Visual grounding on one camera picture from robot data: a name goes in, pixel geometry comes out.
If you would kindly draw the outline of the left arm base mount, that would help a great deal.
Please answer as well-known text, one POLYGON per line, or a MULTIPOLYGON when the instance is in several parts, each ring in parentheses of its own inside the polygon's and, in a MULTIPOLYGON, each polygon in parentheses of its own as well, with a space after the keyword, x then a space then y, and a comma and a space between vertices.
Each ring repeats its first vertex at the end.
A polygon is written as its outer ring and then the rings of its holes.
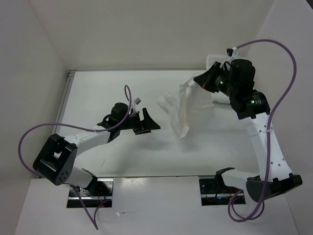
POLYGON ((69 189, 67 208, 83 208, 80 199, 82 199, 86 208, 112 207, 114 179, 98 178, 94 174, 90 175, 91 180, 88 181, 86 187, 74 185, 74 188, 69 189))

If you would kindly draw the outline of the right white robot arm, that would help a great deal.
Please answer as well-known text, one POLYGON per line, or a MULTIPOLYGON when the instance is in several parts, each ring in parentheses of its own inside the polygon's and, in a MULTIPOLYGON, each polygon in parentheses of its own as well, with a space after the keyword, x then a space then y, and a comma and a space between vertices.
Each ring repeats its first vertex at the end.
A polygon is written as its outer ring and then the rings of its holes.
POLYGON ((221 169, 215 175, 215 189, 241 189, 250 200, 258 202, 291 191, 303 181, 293 174, 283 156, 270 120, 271 109, 265 95, 254 89, 254 76, 255 67, 249 60, 235 59, 228 66, 215 62, 194 81, 208 92, 221 92, 229 98, 250 137, 259 167, 258 173, 233 167, 221 169))

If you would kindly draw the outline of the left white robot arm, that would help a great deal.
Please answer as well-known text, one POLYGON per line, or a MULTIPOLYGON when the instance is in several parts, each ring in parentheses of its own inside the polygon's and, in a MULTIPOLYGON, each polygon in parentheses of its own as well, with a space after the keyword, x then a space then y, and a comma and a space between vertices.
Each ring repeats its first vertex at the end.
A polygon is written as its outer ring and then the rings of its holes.
POLYGON ((111 113, 90 132, 84 131, 66 137, 51 135, 33 163, 34 170, 56 186, 61 184, 79 186, 85 195, 95 194, 97 177, 88 170, 76 168, 74 166, 76 157, 113 141, 122 130, 131 129, 139 135, 160 129, 146 108, 143 108, 141 113, 143 118, 140 118, 139 111, 130 111, 127 104, 116 103, 111 113))

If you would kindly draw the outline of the white pleated skirt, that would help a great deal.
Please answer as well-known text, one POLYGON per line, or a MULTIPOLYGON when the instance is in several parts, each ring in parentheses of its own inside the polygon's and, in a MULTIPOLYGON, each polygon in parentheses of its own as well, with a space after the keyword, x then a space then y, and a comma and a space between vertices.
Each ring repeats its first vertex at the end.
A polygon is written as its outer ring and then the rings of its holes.
POLYGON ((178 138, 184 138, 189 129, 188 116, 211 113, 213 98, 210 92, 203 89, 194 78, 179 85, 175 92, 166 92, 156 101, 169 116, 169 121, 178 138))

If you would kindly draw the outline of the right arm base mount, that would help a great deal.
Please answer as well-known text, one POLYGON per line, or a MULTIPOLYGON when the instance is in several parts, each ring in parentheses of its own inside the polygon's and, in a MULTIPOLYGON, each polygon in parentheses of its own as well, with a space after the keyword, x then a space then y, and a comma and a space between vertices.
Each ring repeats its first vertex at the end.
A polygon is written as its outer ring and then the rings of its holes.
POLYGON ((218 170, 215 175, 200 176, 199 186, 202 206, 228 205, 235 193, 240 190, 235 187, 226 186, 222 174, 234 169, 227 167, 218 170))

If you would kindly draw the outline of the white perforated plastic basket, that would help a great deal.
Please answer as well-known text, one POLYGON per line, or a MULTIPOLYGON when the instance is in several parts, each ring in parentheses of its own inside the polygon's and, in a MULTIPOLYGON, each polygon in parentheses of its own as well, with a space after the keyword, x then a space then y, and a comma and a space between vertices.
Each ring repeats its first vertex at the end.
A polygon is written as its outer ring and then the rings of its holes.
MULTIPOLYGON (((206 70, 209 70, 215 62, 222 64, 224 61, 231 62, 232 60, 233 58, 229 57, 228 55, 210 54, 206 58, 206 70)), ((214 104, 230 105, 229 97, 221 92, 212 93, 211 96, 214 104)))

